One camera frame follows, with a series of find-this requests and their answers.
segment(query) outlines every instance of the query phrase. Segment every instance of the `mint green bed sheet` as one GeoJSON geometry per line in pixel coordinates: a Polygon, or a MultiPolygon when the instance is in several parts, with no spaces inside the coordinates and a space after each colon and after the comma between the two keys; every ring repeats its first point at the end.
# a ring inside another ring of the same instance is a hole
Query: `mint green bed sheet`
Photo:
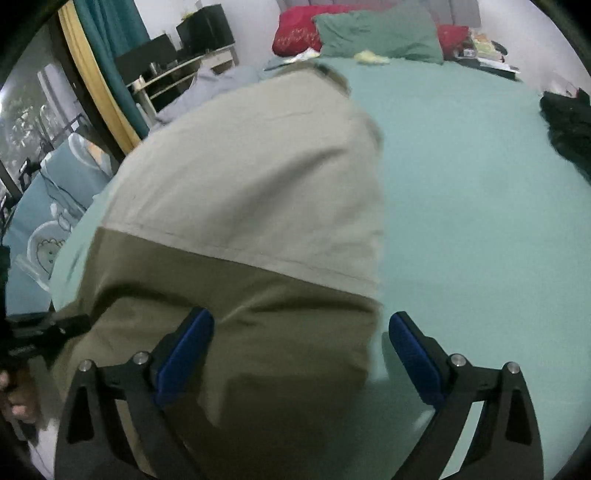
{"type": "Polygon", "coordinates": [[[521,83],[449,62],[322,62],[385,136],[384,315],[335,463],[345,478],[391,478],[430,418],[384,333],[405,310],[474,365],[522,366],[552,478],[591,424],[591,186],[554,152],[521,83]]]}

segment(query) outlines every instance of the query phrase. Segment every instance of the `red pillow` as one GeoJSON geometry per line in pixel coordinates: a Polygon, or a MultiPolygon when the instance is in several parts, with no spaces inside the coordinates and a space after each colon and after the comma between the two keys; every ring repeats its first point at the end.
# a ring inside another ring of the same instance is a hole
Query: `red pillow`
{"type": "Polygon", "coordinates": [[[310,47],[320,51],[322,43],[312,17],[320,14],[343,14],[353,10],[376,10],[376,6],[312,5],[290,8],[279,17],[279,28],[275,34],[273,52],[280,57],[292,57],[310,47]]]}
{"type": "Polygon", "coordinates": [[[437,36],[443,50],[443,58],[452,59],[453,51],[458,48],[468,36],[470,29],[458,25],[438,25],[437,36]]]}

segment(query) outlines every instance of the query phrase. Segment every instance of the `green pillow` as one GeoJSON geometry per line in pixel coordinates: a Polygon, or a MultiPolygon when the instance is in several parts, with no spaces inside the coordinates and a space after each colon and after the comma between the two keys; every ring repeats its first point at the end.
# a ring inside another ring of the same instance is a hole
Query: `green pillow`
{"type": "Polygon", "coordinates": [[[404,2],[386,11],[358,10],[314,17],[322,55],[353,57],[364,50],[389,58],[443,63],[437,27],[420,5],[404,2]]]}

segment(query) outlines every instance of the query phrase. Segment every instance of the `blue gripper pad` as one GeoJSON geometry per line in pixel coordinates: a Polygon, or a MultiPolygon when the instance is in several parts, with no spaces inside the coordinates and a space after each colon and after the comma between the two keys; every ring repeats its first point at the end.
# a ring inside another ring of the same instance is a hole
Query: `blue gripper pad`
{"type": "Polygon", "coordinates": [[[445,401],[439,371],[400,315],[390,318],[388,336],[423,403],[439,410],[445,401]]]}
{"type": "Polygon", "coordinates": [[[168,341],[175,345],[157,371],[154,402],[159,408],[174,402],[184,391],[189,376],[207,350],[213,336],[213,324],[213,317],[207,310],[193,309],[179,330],[168,336],[168,341]]]}

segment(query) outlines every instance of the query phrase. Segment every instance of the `human hand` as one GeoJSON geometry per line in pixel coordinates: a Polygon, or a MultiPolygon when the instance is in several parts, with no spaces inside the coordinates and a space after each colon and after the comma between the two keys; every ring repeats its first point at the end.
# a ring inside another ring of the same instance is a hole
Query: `human hand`
{"type": "Polygon", "coordinates": [[[0,371],[2,414],[8,413],[24,423],[35,423],[39,415],[39,402],[35,381],[28,368],[9,373],[0,371]]]}

